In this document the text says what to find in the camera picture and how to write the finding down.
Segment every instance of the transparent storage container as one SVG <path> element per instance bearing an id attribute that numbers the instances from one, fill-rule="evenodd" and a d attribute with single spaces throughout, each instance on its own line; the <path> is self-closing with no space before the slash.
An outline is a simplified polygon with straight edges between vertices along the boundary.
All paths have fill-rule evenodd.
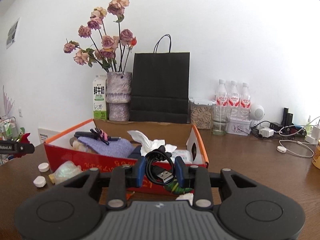
<path id="1" fill-rule="evenodd" d="M 213 102 L 207 99 L 190 99 L 190 120 L 198 129 L 210 130 Z"/>

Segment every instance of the brown tabletop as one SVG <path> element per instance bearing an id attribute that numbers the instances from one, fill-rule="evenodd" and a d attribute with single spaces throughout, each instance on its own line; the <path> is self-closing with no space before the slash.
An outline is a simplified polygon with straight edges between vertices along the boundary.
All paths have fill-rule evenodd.
<path id="1" fill-rule="evenodd" d="M 209 157 L 209 171 L 231 168 L 297 201 L 306 213 L 306 223 L 299 240 L 320 239 L 320 170 L 311 159 L 294 157 L 276 151 L 278 140 L 261 140 L 253 136 L 214 136 L 202 130 L 201 136 Z M 286 143 L 299 154 L 310 154 L 301 147 Z M 14 159 L 0 166 L 0 239 L 21 239 L 13 223 L 15 209 L 28 197 L 52 187 L 36 188 L 32 181 L 40 175 L 38 165 L 46 162 L 43 145 L 34 154 Z M 212 189 L 214 203 L 220 202 L 217 189 Z M 101 201 L 105 200 L 104 190 Z M 172 200 L 172 196 L 135 193 L 132 199 Z"/>

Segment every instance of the yellow cup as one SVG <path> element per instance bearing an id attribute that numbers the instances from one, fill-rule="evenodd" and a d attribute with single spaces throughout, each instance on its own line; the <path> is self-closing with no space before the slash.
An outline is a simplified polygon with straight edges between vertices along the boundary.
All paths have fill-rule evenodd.
<path id="1" fill-rule="evenodd" d="M 320 169 L 320 140 L 318 141 L 315 154 L 313 155 L 312 163 L 318 169 Z"/>

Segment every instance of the bottle label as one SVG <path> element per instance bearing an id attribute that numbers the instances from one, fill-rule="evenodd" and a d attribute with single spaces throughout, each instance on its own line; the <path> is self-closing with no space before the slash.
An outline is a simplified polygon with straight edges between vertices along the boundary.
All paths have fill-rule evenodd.
<path id="1" fill-rule="evenodd" d="M 228 100 L 229 106 L 239 106 L 240 104 L 240 97 L 230 97 Z"/>
<path id="2" fill-rule="evenodd" d="M 241 99 L 240 106 L 242 108 L 250 108 L 251 100 L 250 99 Z"/>
<path id="3" fill-rule="evenodd" d="M 218 106 L 226 106 L 228 104 L 228 98 L 227 97 L 218 97 L 217 98 L 217 105 Z"/>

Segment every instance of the green and white carton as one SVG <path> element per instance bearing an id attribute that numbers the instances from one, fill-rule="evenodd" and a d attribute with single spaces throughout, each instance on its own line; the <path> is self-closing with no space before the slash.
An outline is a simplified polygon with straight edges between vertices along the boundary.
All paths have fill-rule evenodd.
<path id="1" fill-rule="evenodd" d="M 106 75 L 97 75 L 92 82 L 94 119 L 107 119 L 106 80 Z"/>

